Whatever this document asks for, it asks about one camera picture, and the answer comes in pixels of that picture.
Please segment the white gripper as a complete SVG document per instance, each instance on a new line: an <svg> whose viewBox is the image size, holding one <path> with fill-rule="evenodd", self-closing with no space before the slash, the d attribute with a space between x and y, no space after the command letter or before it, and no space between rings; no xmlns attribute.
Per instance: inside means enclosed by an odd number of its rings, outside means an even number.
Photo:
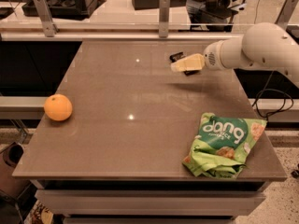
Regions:
<svg viewBox="0 0 299 224"><path fill-rule="evenodd" d="M171 70L173 72L200 71L205 65L209 70L223 70L224 66L221 62L222 44L222 41L218 41L208 45L204 50L204 56L195 53L171 63Z"/></svg>

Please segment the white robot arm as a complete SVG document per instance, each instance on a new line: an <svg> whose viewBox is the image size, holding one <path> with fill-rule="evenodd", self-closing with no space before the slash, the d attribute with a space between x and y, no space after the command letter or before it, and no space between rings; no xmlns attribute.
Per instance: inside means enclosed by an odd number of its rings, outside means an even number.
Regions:
<svg viewBox="0 0 299 224"><path fill-rule="evenodd" d="M259 23L242 36L208 45L203 53L195 53L171 63L173 72L243 69L278 71L299 87L299 45L281 27Z"/></svg>

